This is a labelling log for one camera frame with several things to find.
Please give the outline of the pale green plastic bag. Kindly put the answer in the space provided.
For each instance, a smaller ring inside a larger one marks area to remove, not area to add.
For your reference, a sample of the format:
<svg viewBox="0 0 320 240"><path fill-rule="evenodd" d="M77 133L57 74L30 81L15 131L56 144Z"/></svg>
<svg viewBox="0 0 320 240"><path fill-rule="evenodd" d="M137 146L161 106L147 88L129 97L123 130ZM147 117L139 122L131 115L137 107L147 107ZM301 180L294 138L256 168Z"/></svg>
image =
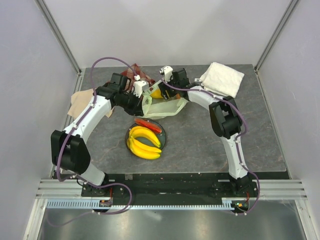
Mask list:
<svg viewBox="0 0 320 240"><path fill-rule="evenodd" d="M184 98L174 99L170 98L168 100L154 99L150 97L150 94L159 89L158 85L161 83L159 80L154 85L152 85L147 91L142 94L142 110L144 113L143 118L158 120L165 117L172 117L177 115L188 103Z"/></svg>

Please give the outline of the yellow banana bunch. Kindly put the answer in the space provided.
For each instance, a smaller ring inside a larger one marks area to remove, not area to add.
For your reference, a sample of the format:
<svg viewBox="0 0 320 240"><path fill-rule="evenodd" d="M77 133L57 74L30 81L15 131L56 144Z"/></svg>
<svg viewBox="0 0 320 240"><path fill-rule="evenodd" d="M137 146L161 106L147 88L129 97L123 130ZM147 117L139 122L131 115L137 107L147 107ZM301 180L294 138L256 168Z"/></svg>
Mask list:
<svg viewBox="0 0 320 240"><path fill-rule="evenodd" d="M127 140L127 146L135 156L146 160L158 159L162 153L161 149L141 143L132 137Z"/></svg>
<svg viewBox="0 0 320 240"><path fill-rule="evenodd" d="M129 131L129 137L132 137L132 138L146 138L151 143L153 143L156 147L158 147L158 148L161 147L161 142L158 139L157 135L153 131L151 131L150 129L148 129L146 127L134 126Z"/></svg>

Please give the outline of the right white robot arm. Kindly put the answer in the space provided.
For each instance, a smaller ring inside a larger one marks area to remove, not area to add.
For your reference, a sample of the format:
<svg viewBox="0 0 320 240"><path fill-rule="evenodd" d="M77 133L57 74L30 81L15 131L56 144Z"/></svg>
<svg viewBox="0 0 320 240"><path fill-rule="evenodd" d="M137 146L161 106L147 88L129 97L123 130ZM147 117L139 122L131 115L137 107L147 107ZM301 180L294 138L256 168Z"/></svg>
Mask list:
<svg viewBox="0 0 320 240"><path fill-rule="evenodd" d="M164 66L159 74L162 75L159 88L164 99L179 94L209 111L212 130L221 139L227 156L229 191L235 197L242 196L252 180L241 144L241 136L248 128L235 99L207 91L196 81L191 83L184 68L173 70Z"/></svg>

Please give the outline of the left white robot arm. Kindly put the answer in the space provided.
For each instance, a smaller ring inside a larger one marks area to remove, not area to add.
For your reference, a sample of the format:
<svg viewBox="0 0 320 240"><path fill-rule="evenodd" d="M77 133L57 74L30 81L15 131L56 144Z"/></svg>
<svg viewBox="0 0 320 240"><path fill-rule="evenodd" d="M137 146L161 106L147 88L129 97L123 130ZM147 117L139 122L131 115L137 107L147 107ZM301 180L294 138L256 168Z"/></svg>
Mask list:
<svg viewBox="0 0 320 240"><path fill-rule="evenodd" d="M52 163L58 170L71 171L71 178L80 179L92 184L92 191L99 197L110 191L107 175L91 162L91 155L86 143L92 131L101 119L113 107L122 107L131 116L143 116L142 94L149 88L149 83L134 77L130 91L126 85L130 79L113 73L111 80L94 90L93 96L82 113L64 130L55 130L50 137Z"/></svg>

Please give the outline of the red watermelon slice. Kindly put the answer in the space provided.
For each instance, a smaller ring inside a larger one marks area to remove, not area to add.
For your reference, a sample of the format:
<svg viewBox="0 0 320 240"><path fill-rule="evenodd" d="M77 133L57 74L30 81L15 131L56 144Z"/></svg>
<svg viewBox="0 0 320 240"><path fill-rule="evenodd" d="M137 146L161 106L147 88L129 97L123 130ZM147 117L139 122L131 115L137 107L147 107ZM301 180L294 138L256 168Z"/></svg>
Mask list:
<svg viewBox="0 0 320 240"><path fill-rule="evenodd" d="M141 127L145 127L156 134L162 133L162 128L155 123L152 123L150 120L144 120L142 118L135 118L134 122Z"/></svg>

